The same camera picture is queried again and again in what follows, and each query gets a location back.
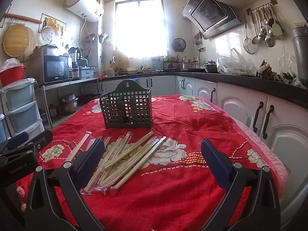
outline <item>floral pattern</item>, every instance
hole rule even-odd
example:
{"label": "floral pattern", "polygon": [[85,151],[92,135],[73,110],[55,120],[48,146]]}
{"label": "floral pattern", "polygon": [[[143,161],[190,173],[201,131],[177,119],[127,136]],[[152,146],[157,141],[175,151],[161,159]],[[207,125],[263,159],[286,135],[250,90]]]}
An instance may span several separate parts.
{"label": "floral pattern", "polygon": [[46,150],[45,153],[42,154],[42,157],[44,158],[45,162],[49,162],[53,158],[59,157],[60,154],[63,153],[63,149],[64,149],[64,147],[62,145],[59,145],[59,144],[52,146],[51,148]]}
{"label": "floral pattern", "polygon": [[102,109],[101,109],[101,107],[100,107],[100,104],[94,105],[94,106],[92,107],[92,112],[93,112],[93,113],[101,113],[101,112],[102,112]]}
{"label": "floral pattern", "polygon": [[192,106],[194,107],[194,112],[196,112],[197,110],[199,109],[211,109],[211,110],[214,110],[216,111],[213,107],[211,107],[209,104],[207,104],[206,102],[200,100],[198,97],[196,96],[189,96],[189,95],[182,95],[179,97],[179,99],[181,101],[189,101],[189,102],[192,102]]}
{"label": "floral pattern", "polygon": [[247,155],[249,162],[256,163],[257,167],[268,166],[253,148],[247,150]]}
{"label": "floral pattern", "polygon": [[171,162],[179,161],[187,157],[184,150],[185,144],[178,144],[174,139],[167,139],[158,150],[147,160],[147,162],[140,168],[146,168],[150,164],[166,166]]}

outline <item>black countertop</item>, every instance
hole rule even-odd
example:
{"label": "black countertop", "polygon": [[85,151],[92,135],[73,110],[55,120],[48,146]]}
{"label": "black countertop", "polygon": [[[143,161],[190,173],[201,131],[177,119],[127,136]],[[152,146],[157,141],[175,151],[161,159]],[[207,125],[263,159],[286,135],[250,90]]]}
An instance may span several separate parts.
{"label": "black countertop", "polygon": [[270,81],[260,79],[257,77],[247,77],[238,75],[224,75],[224,74],[208,74],[208,73],[148,73],[137,75],[121,75],[116,77],[106,78],[103,81],[112,81],[117,79],[133,79],[139,77],[152,77],[152,76],[164,76],[164,75],[178,75],[197,78],[209,82],[223,82],[233,84],[256,91],[260,91],[269,95],[279,97],[281,99],[293,102],[299,106],[308,109],[308,90],[305,88],[295,87],[284,82]]}

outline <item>picture frame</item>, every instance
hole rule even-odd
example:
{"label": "picture frame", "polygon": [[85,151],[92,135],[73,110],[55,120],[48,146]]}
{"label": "picture frame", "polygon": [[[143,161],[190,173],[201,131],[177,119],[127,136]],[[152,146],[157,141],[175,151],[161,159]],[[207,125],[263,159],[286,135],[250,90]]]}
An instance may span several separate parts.
{"label": "picture frame", "polygon": [[38,26],[38,33],[42,33],[42,29],[45,26],[50,26],[54,29],[55,35],[58,37],[62,37],[66,30],[66,23],[62,22],[52,16],[46,15],[42,13],[41,16],[42,23]]}

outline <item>red bucket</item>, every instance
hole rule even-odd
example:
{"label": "red bucket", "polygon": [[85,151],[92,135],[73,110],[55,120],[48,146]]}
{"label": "red bucket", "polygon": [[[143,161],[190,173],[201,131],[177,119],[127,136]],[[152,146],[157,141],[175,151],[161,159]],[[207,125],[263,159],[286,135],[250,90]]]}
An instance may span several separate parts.
{"label": "red bucket", "polygon": [[6,85],[16,82],[18,80],[22,80],[25,75],[25,69],[26,67],[21,65],[21,66],[16,66],[13,68],[6,69],[0,73],[0,79],[2,86],[5,87]]}

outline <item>wall fan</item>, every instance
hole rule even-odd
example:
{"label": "wall fan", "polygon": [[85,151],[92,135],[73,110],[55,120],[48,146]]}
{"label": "wall fan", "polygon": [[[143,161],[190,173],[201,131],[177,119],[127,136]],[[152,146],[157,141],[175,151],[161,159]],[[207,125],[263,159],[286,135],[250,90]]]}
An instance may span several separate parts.
{"label": "wall fan", "polygon": [[182,38],[176,38],[172,42],[172,48],[175,52],[184,52],[186,49],[186,41]]}

